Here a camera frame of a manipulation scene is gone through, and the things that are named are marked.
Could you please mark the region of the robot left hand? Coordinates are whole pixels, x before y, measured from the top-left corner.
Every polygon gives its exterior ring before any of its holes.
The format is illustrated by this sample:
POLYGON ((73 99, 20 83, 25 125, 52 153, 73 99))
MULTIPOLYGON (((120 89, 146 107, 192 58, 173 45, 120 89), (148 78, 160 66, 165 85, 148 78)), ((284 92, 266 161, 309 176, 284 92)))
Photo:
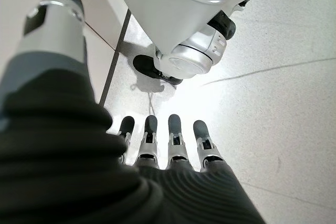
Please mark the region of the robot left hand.
POLYGON ((157 120, 145 122, 143 148, 125 164, 134 120, 108 133, 95 101, 81 0, 42 0, 1 79, 1 223, 263 223, 197 120, 201 170, 182 148, 181 122, 169 117, 166 169, 155 156, 157 120))

